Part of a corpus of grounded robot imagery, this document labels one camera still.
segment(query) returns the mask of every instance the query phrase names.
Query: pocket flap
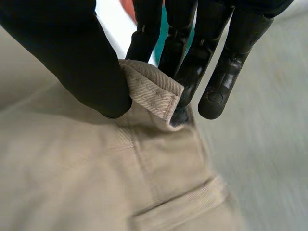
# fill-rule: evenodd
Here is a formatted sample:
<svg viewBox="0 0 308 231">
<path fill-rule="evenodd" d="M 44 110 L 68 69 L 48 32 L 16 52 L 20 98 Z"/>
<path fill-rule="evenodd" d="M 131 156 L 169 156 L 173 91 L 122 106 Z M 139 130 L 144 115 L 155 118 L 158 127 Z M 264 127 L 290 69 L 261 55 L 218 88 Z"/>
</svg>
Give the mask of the pocket flap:
<svg viewBox="0 0 308 231">
<path fill-rule="evenodd" d="M 134 230 L 169 231 L 219 206 L 228 196 L 222 179 L 210 182 L 133 218 Z"/>
</svg>

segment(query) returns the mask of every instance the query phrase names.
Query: pants pocket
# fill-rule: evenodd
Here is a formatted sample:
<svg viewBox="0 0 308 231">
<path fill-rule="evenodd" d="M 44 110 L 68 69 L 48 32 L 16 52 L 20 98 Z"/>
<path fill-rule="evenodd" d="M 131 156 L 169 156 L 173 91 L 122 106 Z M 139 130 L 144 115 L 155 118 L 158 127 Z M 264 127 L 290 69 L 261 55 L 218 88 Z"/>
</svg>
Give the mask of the pants pocket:
<svg viewBox="0 0 308 231">
<path fill-rule="evenodd" d="M 133 217 L 134 231 L 243 231 L 236 203 L 220 178 Z"/>
</svg>

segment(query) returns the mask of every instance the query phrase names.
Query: teal object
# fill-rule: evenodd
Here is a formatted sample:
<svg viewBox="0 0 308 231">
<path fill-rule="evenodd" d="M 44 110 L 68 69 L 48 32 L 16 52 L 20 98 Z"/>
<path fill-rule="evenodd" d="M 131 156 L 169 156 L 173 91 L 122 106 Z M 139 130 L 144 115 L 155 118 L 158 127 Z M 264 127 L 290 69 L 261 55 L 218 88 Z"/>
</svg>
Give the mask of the teal object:
<svg viewBox="0 0 308 231">
<path fill-rule="evenodd" d="M 167 21 L 167 12 L 166 12 L 166 8 L 163 7 L 163 10 L 162 10 L 162 23 L 161 23 L 161 26 L 160 26 L 160 35 L 159 35 L 157 44 L 154 47 L 154 59 L 155 59 L 155 62 L 157 64 L 159 63 L 159 58 L 160 58 L 160 56 L 161 56 L 161 54 L 163 52 L 165 39 L 167 38 L 167 35 L 168 35 L 168 29 L 169 29 L 169 24 L 168 24 L 168 21 Z M 193 36 L 194 36 L 194 28 L 192 28 L 191 34 L 189 36 L 187 48 L 186 48 L 186 51 L 185 51 L 185 55 L 187 54 L 187 52 L 188 52 L 188 50 L 189 50 L 189 48 L 190 48 L 190 46 L 192 44 Z"/>
</svg>

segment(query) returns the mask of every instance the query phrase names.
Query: robotic hand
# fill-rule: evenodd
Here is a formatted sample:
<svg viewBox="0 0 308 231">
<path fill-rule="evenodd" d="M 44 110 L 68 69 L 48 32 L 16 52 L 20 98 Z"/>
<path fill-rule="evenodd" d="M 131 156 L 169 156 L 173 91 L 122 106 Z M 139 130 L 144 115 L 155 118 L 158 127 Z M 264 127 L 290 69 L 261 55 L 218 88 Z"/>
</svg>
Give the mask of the robotic hand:
<svg viewBox="0 0 308 231">
<path fill-rule="evenodd" d="M 169 31 L 158 68 L 185 87 L 178 107 L 192 100 L 231 18 L 223 51 L 198 105 L 204 118 L 218 118 L 253 45 L 292 1 L 166 0 Z M 162 4 L 162 0 L 133 0 L 138 24 L 127 59 L 149 60 L 159 37 Z M 195 12 L 195 35 L 184 57 Z"/>
</svg>

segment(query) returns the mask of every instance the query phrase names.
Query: khaki fabric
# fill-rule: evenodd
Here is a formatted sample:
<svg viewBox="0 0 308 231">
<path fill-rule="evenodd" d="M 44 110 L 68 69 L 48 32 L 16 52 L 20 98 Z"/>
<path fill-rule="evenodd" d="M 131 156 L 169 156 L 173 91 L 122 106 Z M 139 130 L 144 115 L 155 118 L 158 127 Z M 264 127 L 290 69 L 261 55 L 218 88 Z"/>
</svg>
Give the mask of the khaki fabric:
<svg viewBox="0 0 308 231">
<path fill-rule="evenodd" d="M 119 119 L 58 83 L 0 114 L 0 230 L 244 230 L 190 108 L 175 118 L 183 86 L 120 63 L 133 105 Z"/>
</svg>

